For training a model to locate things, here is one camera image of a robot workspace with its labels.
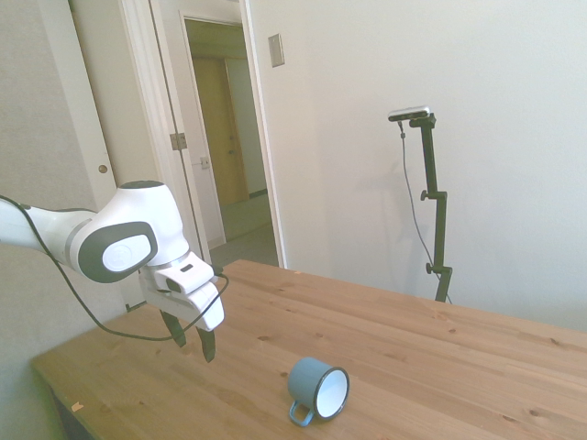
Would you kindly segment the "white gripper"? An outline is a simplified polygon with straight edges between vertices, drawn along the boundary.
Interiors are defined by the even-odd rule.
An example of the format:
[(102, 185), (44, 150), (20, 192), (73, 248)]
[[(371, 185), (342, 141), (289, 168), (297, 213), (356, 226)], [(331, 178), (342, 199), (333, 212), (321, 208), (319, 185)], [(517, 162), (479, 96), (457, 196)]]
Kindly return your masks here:
[(179, 320), (194, 323), (205, 361), (212, 362), (216, 356), (214, 329), (225, 317), (213, 271), (144, 268), (139, 280), (145, 300), (161, 310), (163, 322), (176, 345), (186, 345)]

